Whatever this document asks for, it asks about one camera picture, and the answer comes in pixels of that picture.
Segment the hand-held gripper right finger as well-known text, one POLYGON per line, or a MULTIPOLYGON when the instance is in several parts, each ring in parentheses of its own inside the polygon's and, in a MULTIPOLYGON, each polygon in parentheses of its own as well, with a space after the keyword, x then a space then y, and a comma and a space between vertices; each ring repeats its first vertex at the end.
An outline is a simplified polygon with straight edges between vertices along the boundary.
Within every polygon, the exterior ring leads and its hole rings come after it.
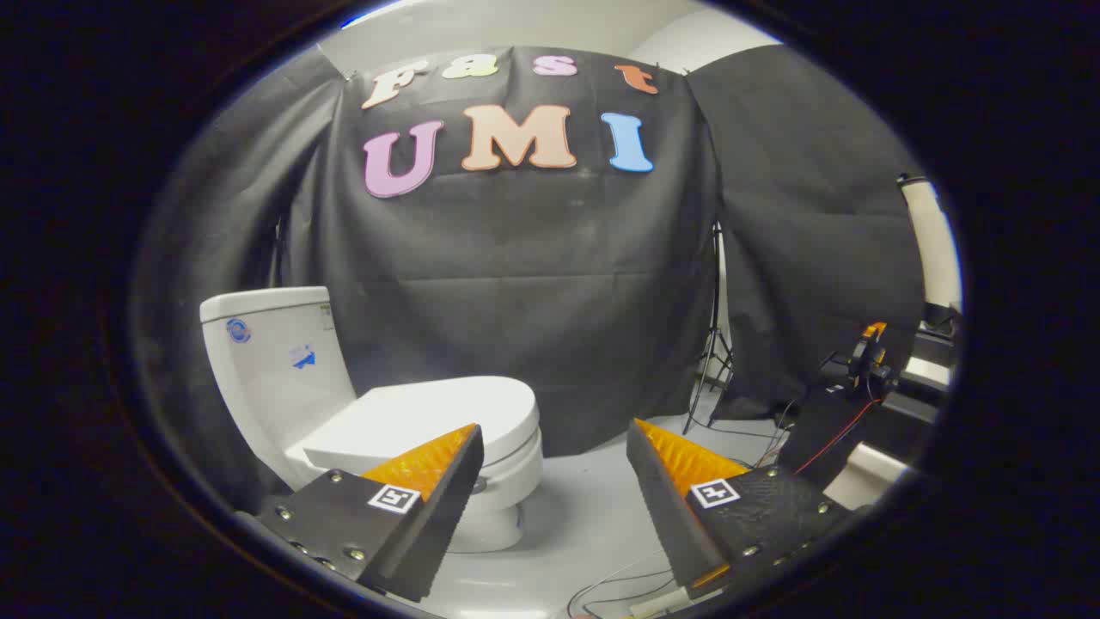
POLYGON ((787 468, 746 468, 641 419, 626 438, 657 540, 690 599, 762 592, 853 521, 787 468))

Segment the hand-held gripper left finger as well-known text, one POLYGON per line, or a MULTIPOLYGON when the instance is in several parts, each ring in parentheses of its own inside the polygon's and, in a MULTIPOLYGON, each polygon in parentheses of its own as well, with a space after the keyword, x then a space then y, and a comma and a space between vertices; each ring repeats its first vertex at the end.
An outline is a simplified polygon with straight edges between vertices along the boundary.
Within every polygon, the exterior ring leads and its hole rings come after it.
POLYGON ((455 535, 484 461, 482 427, 461 425, 369 473, 327 469, 258 510, 283 544, 382 594, 420 603, 455 535))

